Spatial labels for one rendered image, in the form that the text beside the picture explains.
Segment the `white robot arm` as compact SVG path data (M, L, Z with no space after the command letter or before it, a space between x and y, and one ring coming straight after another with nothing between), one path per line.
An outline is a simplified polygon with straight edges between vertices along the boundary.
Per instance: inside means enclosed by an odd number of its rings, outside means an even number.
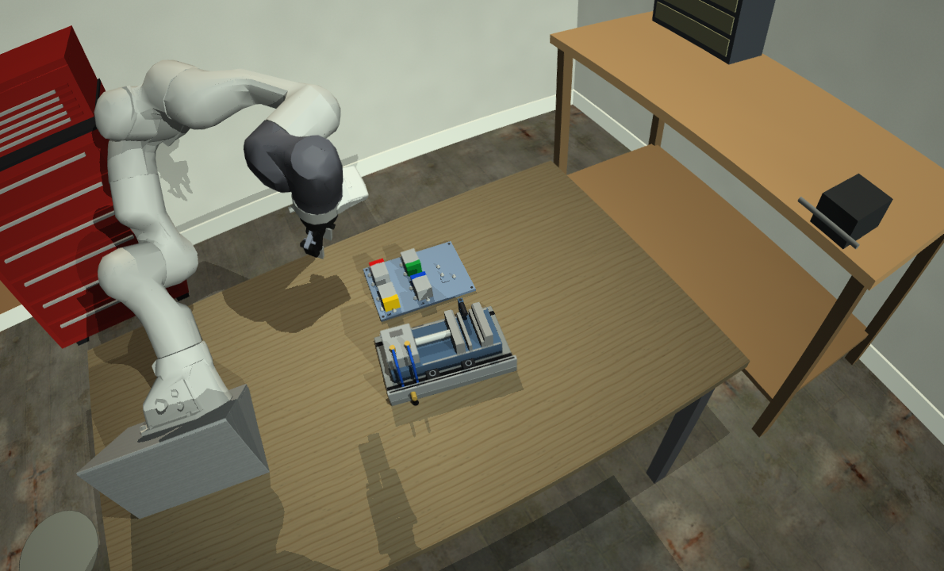
M326 140L339 127L341 112L322 86L161 60L141 86L107 90L96 102L96 128L109 140L114 217L138 241L103 256L98 281L137 316L158 359L141 436L201 418L232 399L192 311L165 289L195 274L198 253L165 211L155 152L190 129L211 128L257 104L274 112L244 141L244 158L262 184L292 193L290 213L324 224L368 198L357 167L343 167Z

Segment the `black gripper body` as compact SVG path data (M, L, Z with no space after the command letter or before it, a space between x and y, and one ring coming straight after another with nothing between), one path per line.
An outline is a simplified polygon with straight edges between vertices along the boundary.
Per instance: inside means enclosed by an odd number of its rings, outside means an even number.
M305 223L304 220L302 220L301 218L299 218L299 220L301 220L301 222L304 223L304 225L306 226L306 231L305 231L306 234L309 234L309 231L311 231L313 232L313 237L317 237L317 234L319 234L319 232L322 232L322 230L324 230L325 228L329 228L330 225L335 223L337 217L338 216L333 218L333 220L330 220L329 223L324 223L324 224L309 224L309 223Z

